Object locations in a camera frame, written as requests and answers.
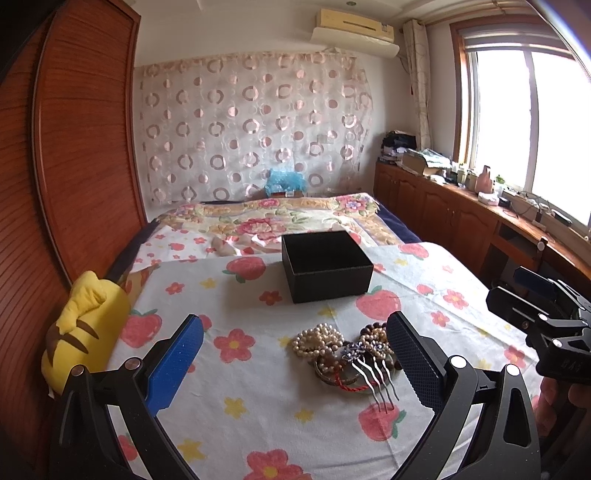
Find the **cabinet door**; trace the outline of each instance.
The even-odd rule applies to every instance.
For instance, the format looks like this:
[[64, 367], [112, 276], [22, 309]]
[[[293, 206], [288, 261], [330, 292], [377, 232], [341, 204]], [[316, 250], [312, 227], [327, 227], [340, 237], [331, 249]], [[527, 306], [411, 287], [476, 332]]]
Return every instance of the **cabinet door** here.
[[449, 251], [478, 276], [491, 243], [496, 222], [474, 208], [460, 207], [452, 213], [453, 237]]
[[427, 190], [418, 227], [421, 240], [449, 248], [452, 234], [451, 216], [448, 198], [438, 192]]
[[416, 232], [419, 227], [418, 212], [421, 205], [418, 179], [411, 174], [399, 172], [394, 196], [393, 214], [400, 218], [413, 232]]
[[394, 185], [394, 181], [384, 168], [376, 166], [374, 179], [374, 197], [382, 203], [388, 210], [390, 207], [390, 195]]

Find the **yellow pillow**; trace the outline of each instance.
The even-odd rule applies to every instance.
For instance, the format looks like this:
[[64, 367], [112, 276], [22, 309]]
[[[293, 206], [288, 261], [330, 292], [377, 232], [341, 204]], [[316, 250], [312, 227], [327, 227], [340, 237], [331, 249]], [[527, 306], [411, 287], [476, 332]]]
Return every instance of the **yellow pillow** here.
[[84, 272], [72, 285], [70, 299], [61, 311], [56, 325], [60, 335], [76, 328], [76, 319], [98, 308], [106, 300], [105, 289], [94, 272]]
[[[117, 284], [99, 280], [92, 272], [76, 280], [59, 320], [47, 331], [41, 358], [41, 373], [53, 391], [63, 392], [75, 365], [82, 364], [90, 372], [106, 369], [130, 308], [127, 295]], [[85, 313], [73, 316], [75, 312]], [[64, 333], [59, 322], [65, 323]]]

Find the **blue gripper pad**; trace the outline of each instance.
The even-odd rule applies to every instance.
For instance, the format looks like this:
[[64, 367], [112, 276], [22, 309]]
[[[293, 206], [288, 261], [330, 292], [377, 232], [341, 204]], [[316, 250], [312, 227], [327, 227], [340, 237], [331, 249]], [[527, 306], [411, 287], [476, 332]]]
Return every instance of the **blue gripper pad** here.
[[394, 312], [386, 324], [388, 343], [421, 404], [437, 414], [443, 409], [446, 372], [435, 354], [402, 312]]
[[168, 350], [148, 378], [146, 406], [155, 417], [168, 408], [183, 381], [191, 362], [203, 344], [203, 323], [189, 315], [170, 339]]

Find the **cardboard box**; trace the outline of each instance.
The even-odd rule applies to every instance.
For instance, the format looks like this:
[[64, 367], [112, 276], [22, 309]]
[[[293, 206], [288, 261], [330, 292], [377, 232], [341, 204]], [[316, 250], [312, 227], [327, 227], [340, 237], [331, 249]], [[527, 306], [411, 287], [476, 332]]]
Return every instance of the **cardboard box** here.
[[367, 293], [374, 265], [347, 232], [293, 233], [281, 242], [294, 303]]
[[402, 155], [402, 164], [422, 176], [436, 175], [441, 170], [441, 167], [430, 167], [424, 157], [412, 155], [409, 152]]

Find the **window blind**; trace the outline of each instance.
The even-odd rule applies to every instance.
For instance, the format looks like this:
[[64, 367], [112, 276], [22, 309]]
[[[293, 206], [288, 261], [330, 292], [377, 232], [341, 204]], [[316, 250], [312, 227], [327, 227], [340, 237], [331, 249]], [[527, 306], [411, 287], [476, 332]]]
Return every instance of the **window blind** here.
[[466, 51], [531, 50], [571, 57], [558, 35], [547, 25], [499, 24], [460, 30]]

